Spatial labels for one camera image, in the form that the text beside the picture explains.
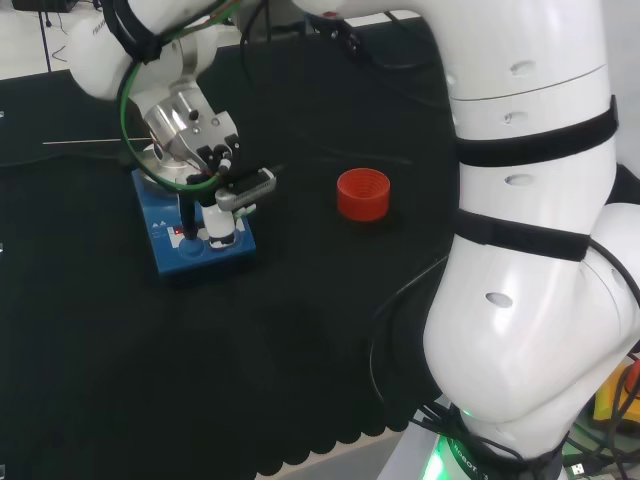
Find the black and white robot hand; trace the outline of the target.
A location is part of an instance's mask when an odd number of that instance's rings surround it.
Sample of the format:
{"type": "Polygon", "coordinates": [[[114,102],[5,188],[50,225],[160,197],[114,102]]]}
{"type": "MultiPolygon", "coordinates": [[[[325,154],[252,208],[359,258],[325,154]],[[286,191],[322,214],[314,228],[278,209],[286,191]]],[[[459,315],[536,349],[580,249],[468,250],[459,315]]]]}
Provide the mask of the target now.
{"type": "Polygon", "coordinates": [[[200,210],[206,240],[213,250],[221,250],[235,243],[236,221],[229,207],[221,207],[216,195],[226,188],[232,180],[234,162],[239,156],[240,141],[238,134],[232,132],[224,137],[222,143],[213,148],[200,149],[200,159],[205,166],[186,155],[173,155],[177,166],[168,179],[181,187],[178,193],[178,211],[184,236],[187,240],[198,237],[199,227],[196,212],[200,210]]]}

